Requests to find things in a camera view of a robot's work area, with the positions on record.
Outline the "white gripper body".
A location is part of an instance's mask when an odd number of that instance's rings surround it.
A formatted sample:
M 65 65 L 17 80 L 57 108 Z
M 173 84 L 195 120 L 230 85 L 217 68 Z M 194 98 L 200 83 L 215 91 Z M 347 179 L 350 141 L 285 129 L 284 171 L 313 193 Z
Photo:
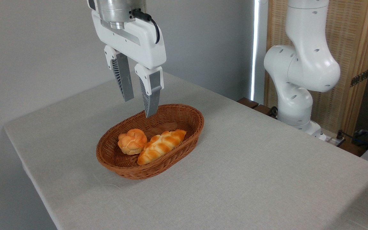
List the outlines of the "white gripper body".
M 148 69 L 155 69 L 166 62 L 162 31 L 159 29 L 159 42 L 156 43 L 157 34 L 153 23 L 136 19 L 126 22 L 124 29 L 113 29 L 101 20 L 97 12 L 92 11 L 91 15 L 98 38 L 106 45 Z

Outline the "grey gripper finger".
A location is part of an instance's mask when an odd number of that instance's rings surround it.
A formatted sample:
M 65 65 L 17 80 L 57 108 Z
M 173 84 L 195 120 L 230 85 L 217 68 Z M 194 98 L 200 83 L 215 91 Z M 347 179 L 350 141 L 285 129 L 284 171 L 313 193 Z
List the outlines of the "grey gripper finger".
M 108 68 L 113 72 L 124 100 L 134 98 L 133 86 L 127 55 L 106 45 L 104 48 Z
M 148 69 L 141 64 L 136 64 L 135 72 L 139 76 L 140 87 L 144 102 L 146 117 L 157 112 L 159 106 L 160 91 L 164 89 L 162 67 Z

